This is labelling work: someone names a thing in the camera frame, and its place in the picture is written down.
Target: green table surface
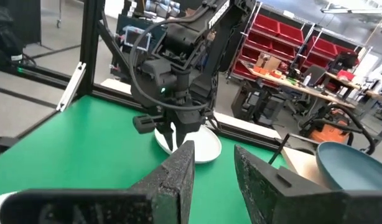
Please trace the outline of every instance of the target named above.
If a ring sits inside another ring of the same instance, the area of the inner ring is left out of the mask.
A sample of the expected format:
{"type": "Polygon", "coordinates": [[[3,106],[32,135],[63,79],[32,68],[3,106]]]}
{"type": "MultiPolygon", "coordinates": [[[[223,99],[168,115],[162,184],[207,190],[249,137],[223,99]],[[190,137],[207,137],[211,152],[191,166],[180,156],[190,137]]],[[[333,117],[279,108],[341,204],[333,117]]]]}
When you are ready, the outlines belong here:
{"type": "MultiPolygon", "coordinates": [[[[85,96],[0,156],[0,195],[24,189],[125,189],[169,155],[153,133],[138,134],[139,112],[85,96]]],[[[190,223],[250,223],[234,166],[234,145],[268,161],[272,152],[219,137],[215,161],[195,166],[190,223]]],[[[275,167],[286,166],[278,157],[275,167]]]]}

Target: concrete floor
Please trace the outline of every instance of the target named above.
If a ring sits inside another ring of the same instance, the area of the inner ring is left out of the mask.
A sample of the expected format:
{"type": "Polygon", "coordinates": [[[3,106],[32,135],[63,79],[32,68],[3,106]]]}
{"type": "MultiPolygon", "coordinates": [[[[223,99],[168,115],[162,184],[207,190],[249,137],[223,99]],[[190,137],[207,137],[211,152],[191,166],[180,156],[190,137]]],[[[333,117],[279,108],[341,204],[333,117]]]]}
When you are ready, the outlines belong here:
{"type": "MultiPolygon", "coordinates": [[[[43,8],[56,11],[58,3],[56,1],[42,0],[43,8]]],[[[80,44],[82,31],[82,5],[66,0],[63,6],[62,28],[57,29],[55,26],[56,17],[42,18],[42,43],[44,46],[58,50],[65,47],[80,44]]],[[[115,29],[116,21],[108,18],[109,27],[115,29]]],[[[25,49],[25,52],[31,56],[49,52],[44,47],[39,45],[30,45],[25,49]]],[[[36,59],[39,66],[47,67],[66,74],[72,74],[75,66],[79,61],[80,49],[72,49],[54,55],[36,59]]],[[[98,60],[96,64],[95,82],[101,83],[112,76],[109,74],[108,66],[111,62],[111,53],[103,42],[99,43],[98,60]]],[[[16,91],[25,95],[39,98],[51,103],[58,103],[62,90],[54,89],[39,83],[34,83],[22,78],[14,77],[0,72],[0,87],[8,90],[16,91]]],[[[232,116],[230,109],[231,101],[238,90],[238,85],[230,82],[225,83],[225,77],[220,76],[218,99],[216,110],[232,116]]],[[[47,116],[53,109],[40,106],[28,101],[20,100],[12,96],[0,93],[0,136],[15,136],[33,125],[38,120],[47,116]]],[[[382,121],[367,116],[363,123],[368,131],[375,134],[382,129],[382,121]]],[[[290,112],[282,111],[278,116],[277,125],[274,128],[281,136],[287,133],[297,133],[297,123],[292,118],[290,112]]],[[[291,139],[292,147],[311,147],[309,144],[291,139]]],[[[353,146],[363,148],[368,146],[368,141],[362,136],[356,136],[353,146]]],[[[373,155],[382,162],[382,143],[377,147],[373,155]]]]}

